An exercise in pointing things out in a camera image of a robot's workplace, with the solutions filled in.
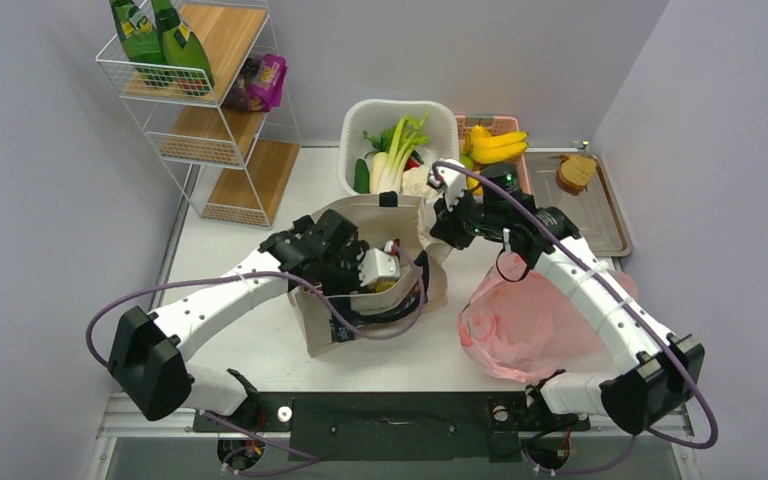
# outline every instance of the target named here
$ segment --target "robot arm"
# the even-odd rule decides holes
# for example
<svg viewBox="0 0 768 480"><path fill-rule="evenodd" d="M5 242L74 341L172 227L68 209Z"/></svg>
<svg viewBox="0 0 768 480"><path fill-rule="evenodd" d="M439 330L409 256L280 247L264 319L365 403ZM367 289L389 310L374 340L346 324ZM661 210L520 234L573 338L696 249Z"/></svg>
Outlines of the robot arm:
<svg viewBox="0 0 768 480"><path fill-rule="evenodd" d="M577 268L506 200L486 191L483 204L478 204L466 192L462 174L445 167L439 173L429 178L429 184L444 190L432 205L430 235L458 249L480 236L519 254L528 268L571 300L605 341L621 372L619 376L559 372L526 389L529 415L608 415L623 430L638 434L692 397L664 352L623 309L628 304L643 312L641 307L606 275L622 300L608 294L595 279L607 271L607 264L596 259L560 210L535 206L534 198L519 189L515 168L498 164L482 174L511 193L562 245L588 262L591 271ZM138 307L126 312L119 320L108 370L149 420L180 407L234 414L256 395L251 383L233 370L216 372L187 362L241 315L286 293L291 287L276 273L300 276L320 285L326 295L339 295L377 279L397 279L398 267L393 256L358 239L357 227L337 212L327 210L315 223L303 217L293 228L271 235L225 274L263 276L205 288L149 313ZM704 357L702 346L692 336L679 339L646 318L695 381Z"/></svg>
<svg viewBox="0 0 768 480"><path fill-rule="evenodd" d="M210 338L261 303L287 293L287 272L339 295L377 280L398 279L399 262L359 240L357 227L326 210L271 235L224 277L255 278L216 285L148 314L139 307L119 320L108 371L149 420L177 408L237 411L257 390L239 372L216 372L187 362Z"/></svg>
<svg viewBox="0 0 768 480"><path fill-rule="evenodd" d="M466 248L476 236L502 243L506 251L519 254L527 268L554 284L581 312L605 342L621 373L572 374L559 372L527 390L529 410L548 410L552 414L589 413L610 416L623 430L639 434L664 415L692 397L675 366L658 345L624 309L628 304L646 316L655 334L690 372L699 376L704 349L692 336L679 339L667 327L645 313L642 307L610 275L575 225L554 207L537 208L534 198L519 188L516 169L496 164L482 171L496 185L510 193L521 205L557 237L591 270L582 271L566 254L555 248L527 219L503 198L485 189L483 204L465 192L464 176L441 167L429 174L429 185L442 189L434 205L436 223L430 234L455 248ZM603 278L620 294L617 302L594 278Z"/></svg>

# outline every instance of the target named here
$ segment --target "black bracket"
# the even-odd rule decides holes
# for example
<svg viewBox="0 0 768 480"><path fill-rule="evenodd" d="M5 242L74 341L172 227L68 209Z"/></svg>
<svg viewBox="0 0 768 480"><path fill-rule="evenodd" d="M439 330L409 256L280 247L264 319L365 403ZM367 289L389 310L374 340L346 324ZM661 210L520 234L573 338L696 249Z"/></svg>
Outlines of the black bracket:
<svg viewBox="0 0 768 480"><path fill-rule="evenodd" d="M192 391L192 377L176 347L154 318L134 307L119 319L107 370L148 420L180 407Z"/></svg>
<svg viewBox="0 0 768 480"><path fill-rule="evenodd" d="M670 334L670 350L696 382L705 349L693 335L679 339ZM665 415L686 403L693 392L664 352L652 357L638 354L640 365L600 385L602 404L620 428L638 435Z"/></svg>
<svg viewBox="0 0 768 480"><path fill-rule="evenodd" d="M282 271L321 284L326 295L360 288L360 259L368 249L358 239L357 226L331 209L316 222L309 215L296 220L292 229L270 235L258 248L278 259Z"/></svg>

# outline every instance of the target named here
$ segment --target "green bottle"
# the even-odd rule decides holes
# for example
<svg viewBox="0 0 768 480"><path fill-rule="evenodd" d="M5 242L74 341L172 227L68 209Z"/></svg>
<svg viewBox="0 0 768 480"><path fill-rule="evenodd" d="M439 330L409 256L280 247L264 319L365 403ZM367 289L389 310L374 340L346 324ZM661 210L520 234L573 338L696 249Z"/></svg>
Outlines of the green bottle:
<svg viewBox="0 0 768 480"><path fill-rule="evenodd" d="M110 8L116 21L116 34L128 60L164 65L166 61L154 25L133 0L110 0ZM168 73L153 68L137 68L137 71L146 76L146 83L152 87L164 87L171 80Z"/></svg>
<svg viewBox="0 0 768 480"><path fill-rule="evenodd" d="M154 19L157 22L160 49L166 64L175 67L200 68L207 73L210 85L199 74L173 72L178 84L190 95L204 95L213 85L210 63L196 34L181 20L181 16L169 0L151 0Z"/></svg>

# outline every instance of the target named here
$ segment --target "gray tray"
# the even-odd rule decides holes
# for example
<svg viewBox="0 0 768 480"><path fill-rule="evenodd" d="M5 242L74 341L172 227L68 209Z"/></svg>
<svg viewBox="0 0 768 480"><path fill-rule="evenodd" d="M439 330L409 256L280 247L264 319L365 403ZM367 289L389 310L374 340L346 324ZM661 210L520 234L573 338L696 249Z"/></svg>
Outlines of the gray tray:
<svg viewBox="0 0 768 480"><path fill-rule="evenodd" d="M558 186L560 154L526 153L525 165L534 200L538 207L560 208L578 226L597 256L626 256L631 253L631 240L611 183L604 173L602 161L594 155L589 156L599 163L596 176L583 192L572 195Z"/></svg>

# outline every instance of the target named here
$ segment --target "bread slice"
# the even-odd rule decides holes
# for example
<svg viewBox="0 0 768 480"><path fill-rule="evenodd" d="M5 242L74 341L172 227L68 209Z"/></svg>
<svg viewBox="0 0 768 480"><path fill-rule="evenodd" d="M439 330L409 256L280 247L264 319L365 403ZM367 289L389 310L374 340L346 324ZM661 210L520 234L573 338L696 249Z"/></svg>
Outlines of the bread slice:
<svg viewBox="0 0 768 480"><path fill-rule="evenodd" d="M558 169L558 180L563 186L574 192L580 192L587 187L598 166L596 160L584 155L564 155L561 168Z"/></svg>

